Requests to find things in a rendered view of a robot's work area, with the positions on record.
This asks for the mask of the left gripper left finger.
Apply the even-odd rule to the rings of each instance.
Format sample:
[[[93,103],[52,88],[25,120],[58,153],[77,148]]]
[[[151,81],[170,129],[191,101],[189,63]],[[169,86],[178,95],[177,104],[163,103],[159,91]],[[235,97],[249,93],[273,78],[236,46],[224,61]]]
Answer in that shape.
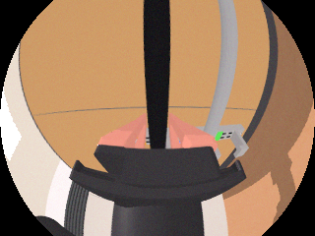
[[[120,146],[125,148],[145,148],[146,133],[147,114],[144,113],[136,120],[101,137],[98,145]],[[137,138],[138,135],[139,137]]]

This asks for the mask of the large brown wooden panel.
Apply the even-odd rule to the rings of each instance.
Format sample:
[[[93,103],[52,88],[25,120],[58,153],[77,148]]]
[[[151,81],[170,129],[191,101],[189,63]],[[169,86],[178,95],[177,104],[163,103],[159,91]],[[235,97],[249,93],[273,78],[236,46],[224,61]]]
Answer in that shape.
[[[80,160],[107,172],[94,156],[101,137],[147,114],[143,1],[53,0],[20,41],[19,73],[31,118],[71,169]],[[169,2],[167,128],[169,113],[205,126],[220,66],[219,2]],[[237,61],[220,125],[241,124],[247,144],[273,91],[278,37],[262,0],[233,3]]]

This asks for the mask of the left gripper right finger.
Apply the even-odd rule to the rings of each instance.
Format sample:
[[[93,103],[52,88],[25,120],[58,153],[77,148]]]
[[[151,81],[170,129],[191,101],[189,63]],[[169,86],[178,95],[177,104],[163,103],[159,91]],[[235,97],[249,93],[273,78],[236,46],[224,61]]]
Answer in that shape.
[[[214,151],[218,148],[215,137],[180,120],[172,113],[169,113],[168,125],[171,148],[212,147]]]

